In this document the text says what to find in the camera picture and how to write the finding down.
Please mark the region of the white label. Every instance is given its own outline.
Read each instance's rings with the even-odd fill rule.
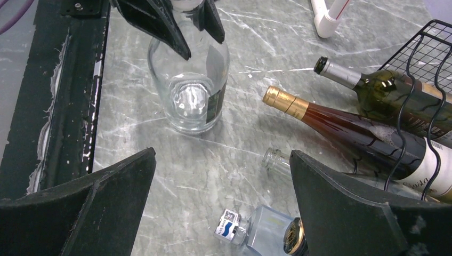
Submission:
[[[240,217],[239,214],[228,209],[224,210],[223,215],[220,218],[220,223],[215,230],[215,234],[232,241],[236,234],[237,227],[239,226]]]
[[[435,141],[446,146],[452,145],[452,131],[449,131],[439,138],[436,138]]]
[[[433,176],[437,167],[437,158],[427,144],[427,138],[424,139],[425,155],[421,164],[410,176],[397,181],[421,192]],[[437,178],[430,186],[429,194],[432,196],[443,196],[452,188],[452,149],[434,141],[432,141],[432,146],[436,149],[441,158],[441,167]]]

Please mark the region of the green wine bottle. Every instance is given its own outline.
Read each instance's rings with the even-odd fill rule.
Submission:
[[[314,71],[354,90],[358,96],[359,114],[392,126],[396,125],[400,107],[413,85],[411,78],[393,70],[362,74],[342,67],[327,57],[320,57]],[[414,86],[413,95],[402,113],[400,127],[426,137],[430,121],[441,104],[442,94],[432,85],[419,80]],[[431,134],[434,141],[452,147],[452,95],[447,94]]]

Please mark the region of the amber wine bottle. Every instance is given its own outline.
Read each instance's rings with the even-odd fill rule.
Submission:
[[[358,112],[372,120],[396,126],[400,107],[410,94],[413,82],[408,76],[391,70],[379,70],[362,74],[342,67],[326,57],[321,57],[314,71],[352,90],[358,96]],[[400,127],[426,137],[430,121],[441,104],[442,94],[434,86],[416,80],[413,95],[405,105]],[[445,146],[452,147],[452,95],[433,123],[431,138]]]
[[[335,143],[339,150],[355,159],[362,158],[387,176],[401,153],[402,139],[394,127],[371,121],[360,115],[319,106],[270,86],[263,97],[267,105],[303,121]],[[403,132],[406,152],[398,165],[394,180],[423,191],[435,170],[437,159],[425,138]],[[433,142],[441,157],[441,169],[429,194],[452,202],[452,149]]]

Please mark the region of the black wire rack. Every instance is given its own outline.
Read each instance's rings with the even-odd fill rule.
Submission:
[[[437,111],[432,116],[427,132],[427,144],[437,158],[437,165],[433,176],[425,185],[422,193],[422,200],[425,199],[427,191],[439,174],[441,168],[441,158],[432,145],[431,131],[435,119],[446,102],[446,93],[452,92],[452,25],[440,20],[432,20],[425,25],[415,36],[413,36],[402,48],[400,48],[381,69],[395,70],[403,72],[411,78],[413,86],[410,93],[405,98],[397,121],[397,131],[402,139],[401,154],[393,167],[386,181],[385,189],[388,188],[389,181],[400,164],[406,150],[406,141],[400,132],[400,119],[404,107],[415,90],[416,80],[434,85],[442,94],[442,99],[438,104]]]

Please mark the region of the small glass bottle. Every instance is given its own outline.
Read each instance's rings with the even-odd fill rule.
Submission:
[[[280,176],[292,180],[292,173],[290,172],[289,161],[290,161],[289,155],[282,153],[281,150],[279,149],[269,148],[264,155],[264,159],[262,159],[262,167],[264,167],[268,172],[274,172]],[[366,176],[363,174],[354,174],[354,173],[343,173],[343,174],[352,177],[356,180],[359,180],[374,188],[384,190],[384,184],[386,182],[385,179],[375,176]],[[413,190],[395,181],[390,181],[388,192],[412,199],[421,199],[422,195],[421,192]],[[426,201],[439,202],[437,199],[430,196],[426,197]]]
[[[171,0],[173,16],[187,42],[186,61],[168,45],[151,40],[148,64],[170,124],[179,132],[199,134],[219,120],[228,78],[229,50],[195,24],[203,22],[204,0]]]
[[[264,205],[257,207],[248,219],[226,209],[214,236],[237,245],[235,255],[285,256],[284,237],[293,220]]]

